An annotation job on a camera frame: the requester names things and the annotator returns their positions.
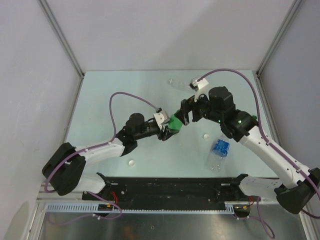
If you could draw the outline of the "green plastic bottle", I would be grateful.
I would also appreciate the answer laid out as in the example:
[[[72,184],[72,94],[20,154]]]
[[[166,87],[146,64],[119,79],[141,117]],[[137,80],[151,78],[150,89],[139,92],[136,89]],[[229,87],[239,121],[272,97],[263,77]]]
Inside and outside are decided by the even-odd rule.
[[[169,122],[168,122],[168,129],[173,132],[177,131],[179,132],[182,128],[183,123],[175,116],[175,114],[172,114],[170,116]]]

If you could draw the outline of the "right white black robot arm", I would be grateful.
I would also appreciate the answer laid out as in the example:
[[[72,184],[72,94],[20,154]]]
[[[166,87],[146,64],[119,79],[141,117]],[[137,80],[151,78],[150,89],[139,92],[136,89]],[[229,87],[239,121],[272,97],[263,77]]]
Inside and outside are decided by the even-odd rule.
[[[276,200],[288,212],[298,214],[319,191],[319,168],[310,169],[268,138],[253,116],[236,108],[226,87],[214,87],[208,95],[182,100],[175,117],[186,126],[189,114],[193,122],[204,118],[218,123],[226,137],[251,150],[276,174],[277,179],[240,174],[230,188],[235,200],[242,201],[247,196]]]

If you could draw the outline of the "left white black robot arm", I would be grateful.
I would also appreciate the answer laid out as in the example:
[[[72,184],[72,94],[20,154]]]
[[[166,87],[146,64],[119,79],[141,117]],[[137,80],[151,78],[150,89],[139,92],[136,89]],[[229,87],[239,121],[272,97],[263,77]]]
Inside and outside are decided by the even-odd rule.
[[[74,191],[90,191],[98,199],[105,200],[111,193],[110,183],[99,172],[85,173],[86,167],[131,153],[140,139],[157,136],[159,140],[166,141],[179,133],[182,125],[175,115],[168,117],[163,110],[149,120],[145,120],[141,113],[133,113],[110,142],[86,147],[63,143],[45,164],[42,174],[60,196]]]

